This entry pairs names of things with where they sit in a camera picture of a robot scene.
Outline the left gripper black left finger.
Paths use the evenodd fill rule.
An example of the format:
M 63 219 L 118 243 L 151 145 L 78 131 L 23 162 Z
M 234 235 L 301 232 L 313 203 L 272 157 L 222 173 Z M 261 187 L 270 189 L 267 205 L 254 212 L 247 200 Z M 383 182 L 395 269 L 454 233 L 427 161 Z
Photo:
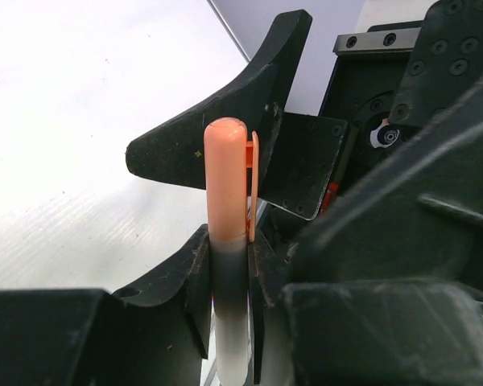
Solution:
M 208 232 L 129 285 L 0 290 L 0 385 L 198 385 L 208 354 Z

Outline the pastel orange highlighter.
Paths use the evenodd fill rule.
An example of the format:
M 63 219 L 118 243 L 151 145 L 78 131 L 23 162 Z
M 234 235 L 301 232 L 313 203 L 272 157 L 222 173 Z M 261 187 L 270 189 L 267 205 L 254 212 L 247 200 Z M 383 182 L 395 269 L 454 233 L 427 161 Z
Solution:
M 218 118 L 204 132 L 204 165 L 216 317 L 217 375 L 243 385 L 248 375 L 247 128 Z

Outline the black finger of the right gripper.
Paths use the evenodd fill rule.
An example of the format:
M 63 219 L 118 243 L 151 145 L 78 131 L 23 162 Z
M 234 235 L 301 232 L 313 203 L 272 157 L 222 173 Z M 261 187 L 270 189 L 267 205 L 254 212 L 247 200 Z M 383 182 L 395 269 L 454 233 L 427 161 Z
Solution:
M 204 130 L 218 118 L 235 117 L 259 137 L 259 197 L 305 220 L 316 217 L 347 123 L 284 110 L 311 24 L 305 10 L 278 14 L 237 77 L 127 146 L 129 172 L 204 189 Z

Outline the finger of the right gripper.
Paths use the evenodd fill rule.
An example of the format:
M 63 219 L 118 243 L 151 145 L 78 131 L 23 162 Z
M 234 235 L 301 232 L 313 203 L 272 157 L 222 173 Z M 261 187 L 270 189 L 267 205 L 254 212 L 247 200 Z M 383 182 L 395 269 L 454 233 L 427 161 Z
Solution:
M 483 75 L 312 221 L 292 282 L 458 281 L 483 302 Z

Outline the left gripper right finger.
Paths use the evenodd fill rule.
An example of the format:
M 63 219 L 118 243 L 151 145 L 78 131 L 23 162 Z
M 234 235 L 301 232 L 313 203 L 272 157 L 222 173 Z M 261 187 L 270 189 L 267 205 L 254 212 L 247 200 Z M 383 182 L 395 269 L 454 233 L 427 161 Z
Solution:
M 483 385 L 483 301 L 439 280 L 290 283 L 249 248 L 250 385 Z

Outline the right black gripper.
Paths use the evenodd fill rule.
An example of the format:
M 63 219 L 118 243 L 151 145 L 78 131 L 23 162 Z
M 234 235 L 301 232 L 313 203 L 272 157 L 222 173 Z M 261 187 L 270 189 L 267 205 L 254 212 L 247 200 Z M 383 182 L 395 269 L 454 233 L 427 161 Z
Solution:
M 315 116 L 286 113 L 261 221 L 285 245 L 483 73 L 483 1 L 438 1 L 419 21 L 338 37 Z M 278 171 L 277 165 L 283 165 Z

